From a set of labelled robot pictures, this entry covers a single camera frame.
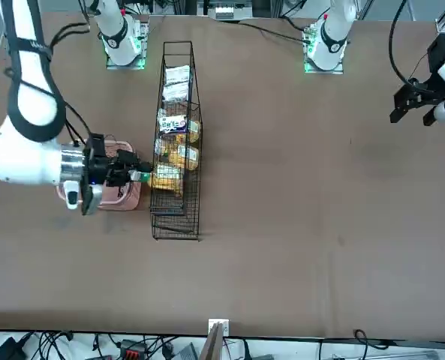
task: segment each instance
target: pink container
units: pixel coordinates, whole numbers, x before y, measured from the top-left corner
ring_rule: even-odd
[[[117,149],[127,150],[133,152],[131,144],[125,141],[105,140],[105,151],[107,156],[115,156]],[[65,193],[62,184],[59,184],[57,189],[57,195],[65,201]],[[100,210],[118,210],[128,211],[134,210],[139,205],[140,200],[140,183],[129,182],[123,188],[118,187],[106,187],[102,192],[102,201],[98,206]]]

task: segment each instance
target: label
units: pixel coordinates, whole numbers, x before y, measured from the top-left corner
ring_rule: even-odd
[[[185,158],[185,146],[179,145],[179,149],[177,151],[180,156]],[[189,160],[197,161],[197,151],[194,148],[189,147]]]
[[[159,118],[159,131],[165,134],[184,131],[187,121],[185,116],[164,116]]]
[[[173,166],[157,165],[155,176],[160,179],[180,179],[180,170]]]
[[[165,83],[167,85],[174,83],[183,83],[189,81],[191,69],[189,65],[168,67],[165,69]]]
[[[180,82],[173,85],[166,85],[162,91],[165,101],[187,100],[189,95],[189,83]]]
[[[196,123],[195,121],[190,120],[189,121],[189,130],[192,131],[193,133],[198,133],[199,132],[199,125],[198,125],[198,123]]]

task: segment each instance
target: wire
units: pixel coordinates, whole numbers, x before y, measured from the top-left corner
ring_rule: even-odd
[[[41,337],[39,338],[39,347],[37,348],[37,350],[35,350],[34,351],[34,355],[32,355],[32,357],[30,358],[30,360],[34,360],[34,358],[35,358],[35,356],[39,353],[39,349],[41,348],[41,346],[44,346],[46,343],[47,343],[47,341],[49,341],[49,339],[47,338],[47,339],[45,339],[45,341],[42,343],[42,345],[40,345],[40,339],[42,338],[42,335],[41,335]]]
[[[434,95],[435,92],[431,90],[427,90],[425,88],[420,88],[418,86],[415,86],[413,83],[409,82],[404,75],[402,75],[401,71],[397,68],[394,61],[394,55],[392,54],[392,39],[394,37],[394,30],[395,30],[395,24],[397,23],[399,17],[401,16],[402,9],[404,8],[407,0],[402,0],[401,5],[399,6],[399,9],[397,9],[397,12],[395,13],[394,20],[392,21],[392,25],[390,27],[389,31],[389,60],[390,64],[392,66],[392,69],[394,70],[395,74],[398,76],[398,78],[407,86],[410,86],[412,89],[414,89],[417,92],[422,92],[424,94],[430,94]]]
[[[94,347],[97,348],[97,351],[98,351],[101,359],[104,359],[104,356],[102,355],[102,352],[101,352],[101,345],[99,343],[99,334],[94,334]]]
[[[118,343],[116,343],[116,342],[114,341],[114,339],[112,339],[112,335],[111,335],[111,334],[107,334],[107,335],[109,335],[109,339],[110,339],[110,341],[112,341],[113,344],[116,345],[116,347],[120,349],[120,346],[121,346],[120,341],[119,341]]]
[[[381,342],[385,343],[384,345],[376,345],[374,343],[371,343],[368,338],[367,335],[365,334],[365,331],[361,330],[360,328],[354,330],[354,338],[362,345],[364,345],[364,353],[362,354],[362,357],[359,358],[359,360],[365,360],[365,358],[367,357],[367,352],[368,352],[368,348],[371,347],[373,349],[376,350],[387,350],[389,349],[389,344],[387,341],[382,340]],[[322,345],[325,341],[335,341],[335,340],[343,340],[340,338],[329,338],[326,337],[324,339],[320,339],[319,341],[319,351],[318,351],[318,360],[321,360],[322,357]]]
[[[422,57],[419,59],[419,61],[416,64],[416,67],[414,68],[414,70],[412,70],[412,73],[410,73],[409,75],[409,79],[414,75],[414,73],[416,72],[417,68],[419,67],[420,62],[422,61],[423,58],[425,58],[427,56],[427,53],[425,53],[424,55],[422,55]]]
[[[50,355],[50,349],[52,349],[52,347],[55,347],[55,348],[56,348],[57,355],[59,355],[59,358],[60,358],[61,360],[65,360],[65,357],[64,357],[64,356],[62,355],[62,353],[60,352],[59,347],[57,346],[56,341],[57,341],[59,338],[61,338],[62,336],[66,336],[66,333],[63,332],[63,331],[61,331],[61,332],[59,332],[59,333],[56,334],[56,335],[54,335],[54,334],[49,334],[48,336],[49,336],[49,342],[50,342],[50,345],[49,345],[49,348],[47,349],[47,356],[46,356],[46,359],[49,358],[49,355]]]
[[[245,339],[242,339],[244,342],[244,360],[252,360],[251,351],[249,350],[249,344]]]
[[[162,344],[161,344],[159,347],[156,347],[155,350],[152,352],[152,354],[150,354],[149,356],[147,356],[146,360],[149,360],[151,357],[153,357],[153,355],[156,354],[157,351],[159,351],[159,350],[162,348],[162,346],[163,346],[164,344],[167,344],[167,343],[169,343],[169,342],[171,342],[171,341],[174,341],[174,340],[177,339],[177,338],[178,338],[178,336],[174,336],[174,337],[172,337],[171,339],[169,339],[169,340],[167,340],[167,341],[164,341],[164,340],[162,339]]]
[[[297,37],[292,37],[292,36],[288,36],[288,35],[284,35],[284,34],[279,34],[278,32],[275,32],[275,31],[272,31],[272,30],[268,30],[267,28],[261,28],[261,27],[259,27],[257,25],[246,24],[246,23],[243,23],[243,22],[240,22],[239,25],[248,26],[249,28],[254,28],[254,29],[257,29],[257,30],[261,30],[262,32],[267,32],[267,33],[272,34],[274,36],[279,36],[280,38],[283,38],[283,39],[297,41],[298,43],[303,43],[303,44],[309,44],[308,40],[298,39]]]
[[[230,356],[229,345],[227,345],[227,342],[225,339],[224,339],[224,346],[227,349],[227,354],[229,355],[229,360],[232,360],[232,356]]]
[[[286,20],[290,26],[292,26],[293,28],[295,28],[295,30],[299,30],[300,32],[304,31],[304,28],[301,28],[299,26],[297,26],[296,24],[294,24],[294,22],[292,21],[291,18],[287,17],[287,16],[283,16],[282,19]]]
[[[59,40],[59,38],[62,36],[62,34],[64,33],[65,30],[76,28],[76,27],[79,27],[79,26],[88,26],[88,25],[89,24],[87,22],[73,22],[71,24],[67,24],[65,26],[62,26],[56,32],[56,34],[53,36],[52,40],[50,41],[49,48],[53,51],[54,46],[57,43],[59,43],[60,41],[62,41],[62,39]]]
[[[367,347],[371,347],[376,350],[387,350],[389,349],[389,344],[385,343],[384,345],[376,345],[374,343],[371,343],[367,335],[365,334],[364,330],[361,330],[360,328],[354,330],[354,337],[357,341],[359,341],[362,345],[366,345]]]
[[[305,3],[307,2],[307,0],[300,0],[297,4],[295,4],[294,6],[292,6],[289,10],[287,10],[285,13],[283,13],[281,15],[281,17],[285,17],[289,12],[291,12],[292,10],[294,10],[295,8],[297,8],[298,6],[300,6],[300,9],[302,9],[305,5]]]
[[[328,7],[326,10],[324,10],[323,13],[317,17],[317,20],[319,20],[321,17],[323,17],[324,14],[329,10],[330,10],[330,7]]]

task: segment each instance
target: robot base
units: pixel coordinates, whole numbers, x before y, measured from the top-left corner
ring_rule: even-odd
[[[314,45],[317,42],[317,23],[311,24],[302,32],[302,39],[310,41],[310,44],[304,43],[302,45],[302,53],[304,55],[304,72],[308,74],[313,73],[324,73],[324,74],[342,74],[344,73],[344,68],[342,66],[342,59],[344,58],[344,53],[342,53],[341,61],[332,70],[321,70],[318,68],[314,62],[309,58],[308,54],[313,50]]]
[[[139,30],[139,37],[137,37],[135,41],[135,46],[140,47],[141,52],[140,55],[138,55],[130,64],[125,66],[116,65],[113,63],[112,60],[110,60],[110,57],[107,56],[107,62],[106,67],[108,70],[143,70],[146,67],[146,59],[147,59],[147,38],[149,35],[149,21],[147,22],[140,22],[137,20],[135,22],[138,26],[137,28]]]

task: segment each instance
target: floor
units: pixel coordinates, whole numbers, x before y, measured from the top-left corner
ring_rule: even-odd
[[[0,332],[0,346],[4,341],[13,337],[14,340],[18,341],[25,332]],[[32,335],[24,346],[24,352],[26,355],[31,356],[38,351],[38,339],[41,336],[40,333],[35,333]],[[142,337],[139,335],[113,335],[113,340],[115,342],[122,341],[124,339],[132,341],[141,341]],[[81,334],[76,333],[74,339],[71,342],[67,342],[64,338],[57,341],[59,350],[61,354],[66,359],[93,359],[98,356],[97,350],[93,350],[92,344],[94,341],[93,334]],[[199,355],[205,338],[204,337],[180,337],[172,341],[173,353],[177,354],[187,345],[192,343],[194,345],[196,353]],[[231,360],[231,359],[243,359],[244,344],[240,339],[226,340],[227,347],[222,349],[221,360]],[[99,344],[101,347],[101,353],[103,356],[112,355],[113,359],[117,358],[118,349],[110,341],[109,337],[105,334],[99,336]],[[259,356],[272,355],[272,358],[265,357],[265,360],[270,359],[284,359],[284,360],[296,360],[296,359],[317,359],[319,343],[312,342],[302,342],[294,340],[248,340],[248,347],[252,358],[259,359]],[[335,357],[344,359],[356,359],[361,356],[364,352],[364,346],[362,345],[348,345],[348,344],[336,344],[336,343],[324,343],[321,353],[321,359],[328,360]],[[384,356],[384,355],[401,355],[401,354],[413,354],[413,353],[437,353],[440,360],[445,360],[445,349],[423,349],[415,347],[398,347],[391,346],[385,351],[374,350],[372,348],[368,349],[367,359],[369,360],[372,356]],[[428,357],[407,357],[405,360],[426,360]],[[50,352],[49,360],[60,359],[56,354],[54,348]],[[151,357],[152,360],[164,360],[161,351],[157,352]]]

